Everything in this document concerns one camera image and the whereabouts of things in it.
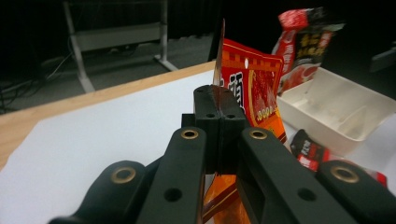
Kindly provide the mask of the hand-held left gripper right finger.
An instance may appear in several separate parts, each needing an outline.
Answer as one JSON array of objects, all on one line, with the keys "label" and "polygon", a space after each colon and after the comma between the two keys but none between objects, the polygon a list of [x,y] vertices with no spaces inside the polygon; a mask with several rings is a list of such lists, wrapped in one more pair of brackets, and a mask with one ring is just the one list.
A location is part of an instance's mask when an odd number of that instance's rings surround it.
[{"label": "hand-held left gripper right finger", "polygon": [[219,98],[220,146],[219,172],[235,174],[239,161],[240,133],[248,126],[245,112],[229,90],[222,90]]}]

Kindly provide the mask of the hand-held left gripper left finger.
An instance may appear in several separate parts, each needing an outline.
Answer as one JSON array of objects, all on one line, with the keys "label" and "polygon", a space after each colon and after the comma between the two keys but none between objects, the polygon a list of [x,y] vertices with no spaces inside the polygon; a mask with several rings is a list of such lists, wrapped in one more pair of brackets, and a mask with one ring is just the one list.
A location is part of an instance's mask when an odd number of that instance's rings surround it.
[{"label": "hand-held left gripper left finger", "polygon": [[204,85],[193,91],[193,112],[183,114],[181,126],[193,126],[206,133],[205,170],[217,171],[219,137],[219,86]]}]

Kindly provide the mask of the large orange packet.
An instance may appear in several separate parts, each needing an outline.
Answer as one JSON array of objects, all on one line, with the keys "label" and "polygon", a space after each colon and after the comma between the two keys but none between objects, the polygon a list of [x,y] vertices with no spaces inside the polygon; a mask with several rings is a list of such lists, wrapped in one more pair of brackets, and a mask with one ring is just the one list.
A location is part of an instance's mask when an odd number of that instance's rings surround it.
[{"label": "large orange packet", "polygon": [[[244,46],[221,30],[213,83],[231,91],[250,125],[287,141],[276,96],[283,60]],[[205,194],[204,218],[213,224],[250,224],[236,189],[235,175],[216,174]]]}]

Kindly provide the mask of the small red and black packet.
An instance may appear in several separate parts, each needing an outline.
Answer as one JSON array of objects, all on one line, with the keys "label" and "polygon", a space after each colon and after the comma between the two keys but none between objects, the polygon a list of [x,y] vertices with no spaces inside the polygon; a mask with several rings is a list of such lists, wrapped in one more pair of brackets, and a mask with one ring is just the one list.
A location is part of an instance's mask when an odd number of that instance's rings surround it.
[{"label": "small red and black packet", "polygon": [[343,161],[353,164],[356,167],[362,169],[367,175],[373,178],[376,182],[381,184],[384,188],[388,187],[388,180],[385,175],[378,171],[374,171],[368,168],[359,166],[353,161],[333,155],[329,149],[325,146],[315,142],[310,138],[305,130],[299,130],[292,139],[290,144],[291,153],[295,156],[297,161],[313,171],[314,173],[318,170],[319,166],[327,161]]}]

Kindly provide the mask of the white divided container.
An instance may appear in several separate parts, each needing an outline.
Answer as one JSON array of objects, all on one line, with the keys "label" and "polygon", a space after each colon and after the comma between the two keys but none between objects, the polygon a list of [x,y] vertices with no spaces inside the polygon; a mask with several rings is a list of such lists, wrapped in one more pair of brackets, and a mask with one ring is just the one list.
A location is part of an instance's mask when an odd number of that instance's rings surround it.
[{"label": "white divided container", "polygon": [[319,68],[314,78],[277,97],[281,118],[332,153],[352,152],[396,113],[396,101]]}]

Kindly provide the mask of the white table mat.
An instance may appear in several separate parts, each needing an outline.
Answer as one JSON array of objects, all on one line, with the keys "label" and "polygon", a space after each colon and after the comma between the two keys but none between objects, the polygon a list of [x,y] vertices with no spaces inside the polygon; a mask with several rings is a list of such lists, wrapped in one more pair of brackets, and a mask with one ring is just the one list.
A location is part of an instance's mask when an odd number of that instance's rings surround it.
[{"label": "white table mat", "polygon": [[[193,90],[212,77],[204,72],[39,121],[0,170],[0,224],[68,216],[110,164],[159,158],[193,110]],[[396,195],[396,113],[346,158],[383,173]]]}]

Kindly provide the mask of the white metal stand frame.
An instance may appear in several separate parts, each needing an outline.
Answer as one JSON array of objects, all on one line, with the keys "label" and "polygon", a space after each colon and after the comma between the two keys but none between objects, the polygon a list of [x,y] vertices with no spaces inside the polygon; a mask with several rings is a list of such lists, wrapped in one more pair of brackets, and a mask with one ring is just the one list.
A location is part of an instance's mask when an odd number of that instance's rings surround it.
[{"label": "white metal stand frame", "polygon": [[113,5],[122,4],[158,4],[161,7],[158,22],[121,26],[116,28],[76,31],[72,18],[71,6],[82,5],[84,0],[61,0],[64,16],[68,27],[69,38],[78,67],[78,80],[86,93],[95,91],[85,70],[82,53],[84,51],[111,48],[128,44],[142,44],[160,41],[160,53],[153,59],[168,71],[176,71],[177,67],[167,59],[168,44],[168,0],[116,0]]}]

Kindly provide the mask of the aluminium floor rail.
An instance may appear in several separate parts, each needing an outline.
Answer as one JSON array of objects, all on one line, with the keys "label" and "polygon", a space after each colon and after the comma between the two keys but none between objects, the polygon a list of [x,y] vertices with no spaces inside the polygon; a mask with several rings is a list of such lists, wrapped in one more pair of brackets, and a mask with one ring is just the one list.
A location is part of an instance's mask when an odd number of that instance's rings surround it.
[{"label": "aluminium floor rail", "polygon": [[396,64],[396,47],[373,56],[370,64],[370,72],[375,73],[394,64]]}]

